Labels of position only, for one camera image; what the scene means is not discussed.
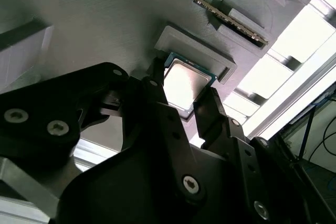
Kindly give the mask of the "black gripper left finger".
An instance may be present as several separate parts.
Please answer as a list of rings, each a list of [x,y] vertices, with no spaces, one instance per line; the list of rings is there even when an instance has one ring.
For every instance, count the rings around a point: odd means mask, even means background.
[[[90,126],[122,118],[123,149],[189,144],[163,90],[163,66],[141,80],[104,62],[1,95],[1,155],[45,175]]]

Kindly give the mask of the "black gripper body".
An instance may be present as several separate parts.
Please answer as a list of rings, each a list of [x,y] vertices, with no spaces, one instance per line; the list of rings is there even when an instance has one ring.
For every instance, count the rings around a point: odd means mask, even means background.
[[[59,223],[243,223],[253,220],[244,179],[254,150],[222,155],[189,144],[133,146],[78,176],[61,197]]]

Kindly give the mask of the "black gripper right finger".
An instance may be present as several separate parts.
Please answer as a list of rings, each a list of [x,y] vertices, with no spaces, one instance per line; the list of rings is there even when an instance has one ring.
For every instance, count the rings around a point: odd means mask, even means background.
[[[284,142],[245,138],[242,126],[229,117],[215,88],[194,102],[202,149],[225,160],[232,202],[230,222],[314,223],[308,176]]]

